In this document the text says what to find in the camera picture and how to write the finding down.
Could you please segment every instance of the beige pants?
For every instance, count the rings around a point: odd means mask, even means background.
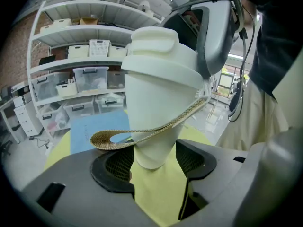
[[[232,121],[239,114],[240,107],[241,102]],[[267,141],[287,129],[287,121],[276,100],[249,81],[239,118],[229,122],[216,145],[248,151],[253,144]]]

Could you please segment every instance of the blue paper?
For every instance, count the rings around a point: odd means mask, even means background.
[[[71,154],[94,149],[91,136],[102,130],[129,130],[128,116],[124,110],[101,113],[74,119],[71,122]],[[121,142],[131,137],[130,133],[115,135],[112,142]]]

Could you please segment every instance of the white travel cup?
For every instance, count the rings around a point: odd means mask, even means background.
[[[127,112],[131,130],[162,126],[178,117],[202,87],[196,72],[197,53],[178,41],[178,34],[161,27],[144,27],[132,35],[125,75]],[[147,169],[165,163],[182,125],[134,146],[134,158]],[[132,133],[134,141],[152,132]]]

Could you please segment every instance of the beige strap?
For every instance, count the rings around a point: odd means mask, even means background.
[[[191,115],[196,113],[199,109],[201,109],[205,104],[207,103],[207,100],[204,99],[198,99],[194,103],[192,103],[182,114],[180,114],[177,118],[171,120],[165,125],[162,125],[160,127],[149,129],[149,130],[105,130],[105,131],[99,131],[95,133],[90,138],[90,143],[98,148],[103,150],[116,150],[116,149],[122,149],[128,146],[132,146],[135,144],[138,144],[142,141],[145,141],[157,134],[160,134],[164,132],[167,129],[170,129],[180,123],[182,123],[184,120],[189,118]],[[117,134],[122,133],[140,133],[140,132],[153,132],[151,135],[146,136],[140,140],[134,141],[134,142],[128,142],[128,143],[112,143],[110,141],[110,138]]]

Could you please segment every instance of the brick wall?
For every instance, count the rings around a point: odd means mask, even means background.
[[[5,86],[13,86],[27,80],[27,46],[30,31],[36,13],[29,14],[12,27],[8,37],[0,51],[0,89]],[[39,33],[40,27],[51,24],[50,19],[41,14],[35,34]],[[39,44],[32,53],[32,67],[39,64],[42,57],[48,56],[49,47]]]

